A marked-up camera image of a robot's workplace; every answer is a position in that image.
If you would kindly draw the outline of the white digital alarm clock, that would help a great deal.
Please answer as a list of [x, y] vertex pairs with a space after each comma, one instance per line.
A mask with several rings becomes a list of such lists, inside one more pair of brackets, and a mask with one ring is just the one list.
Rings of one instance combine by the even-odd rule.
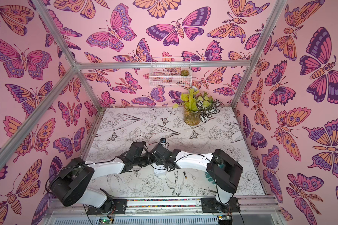
[[167, 169], [165, 167], [153, 167], [153, 170], [154, 174], [158, 177], [167, 173]]

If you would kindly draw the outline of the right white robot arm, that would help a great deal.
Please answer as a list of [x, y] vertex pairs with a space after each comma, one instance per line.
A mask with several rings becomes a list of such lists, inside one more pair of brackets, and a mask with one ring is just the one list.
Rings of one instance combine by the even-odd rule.
[[219, 212], [230, 210], [230, 202], [237, 192], [243, 166], [226, 152], [221, 149], [207, 154], [188, 153], [178, 149], [170, 151], [159, 143], [150, 151], [150, 155], [151, 164], [163, 166], [167, 172], [176, 169], [207, 172], [216, 186], [215, 209]]

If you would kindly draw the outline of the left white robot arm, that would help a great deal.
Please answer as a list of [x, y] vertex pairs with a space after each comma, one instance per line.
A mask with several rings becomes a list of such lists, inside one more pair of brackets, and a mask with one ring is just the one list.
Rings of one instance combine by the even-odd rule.
[[50, 192], [65, 207], [83, 204], [96, 208], [102, 214], [114, 210], [113, 197], [103, 188], [93, 189], [89, 184], [103, 176], [134, 172], [134, 167], [146, 167], [155, 162], [144, 141], [134, 142], [129, 150], [110, 160], [88, 162], [75, 158], [49, 182]]

